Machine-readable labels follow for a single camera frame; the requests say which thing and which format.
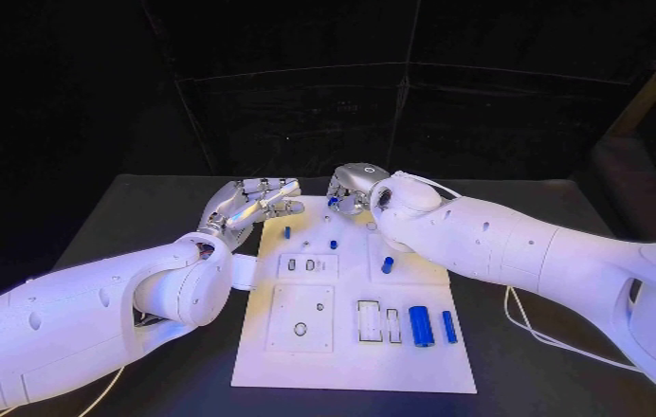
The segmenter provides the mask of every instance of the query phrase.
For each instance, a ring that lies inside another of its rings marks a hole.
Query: black background
[[[656,0],[1,4],[0,288],[119,172],[566,177],[656,50]]]

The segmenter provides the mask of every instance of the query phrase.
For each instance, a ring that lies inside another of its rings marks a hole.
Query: table
[[[229,177],[119,175],[54,269],[173,242],[196,230],[197,217]],[[497,202],[540,220],[610,236],[574,182],[439,181],[460,193]],[[301,179],[321,195],[328,179]],[[256,254],[258,228],[238,252]],[[654,415],[656,386],[641,374],[612,368],[537,343],[507,322],[501,286],[451,274],[460,326],[477,395],[357,390],[240,389],[229,386],[249,294],[232,290],[207,327],[160,347],[125,367],[91,416],[291,415]],[[591,324],[559,304],[520,293],[536,328],[576,347],[621,359]],[[72,416],[111,376],[43,402],[21,415]]]

